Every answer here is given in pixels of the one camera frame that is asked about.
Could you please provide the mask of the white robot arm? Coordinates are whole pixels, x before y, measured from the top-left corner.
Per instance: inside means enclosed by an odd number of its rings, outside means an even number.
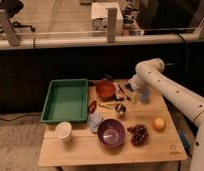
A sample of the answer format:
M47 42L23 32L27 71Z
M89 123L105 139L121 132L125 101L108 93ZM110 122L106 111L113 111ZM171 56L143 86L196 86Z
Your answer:
M198 127L189 171L204 171L204 97L164 76L164 69L160 58L141 61L129 83L134 91L151 85Z

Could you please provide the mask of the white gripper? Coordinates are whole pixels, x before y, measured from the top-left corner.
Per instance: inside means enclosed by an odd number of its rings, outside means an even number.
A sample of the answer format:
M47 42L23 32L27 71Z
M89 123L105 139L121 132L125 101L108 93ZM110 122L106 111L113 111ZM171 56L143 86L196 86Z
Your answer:
M138 75L134 75L131 79L128 80L131 88L135 92L144 91L148 88L148 83L141 79ZM132 104L137 104L138 102L138 94L133 94Z

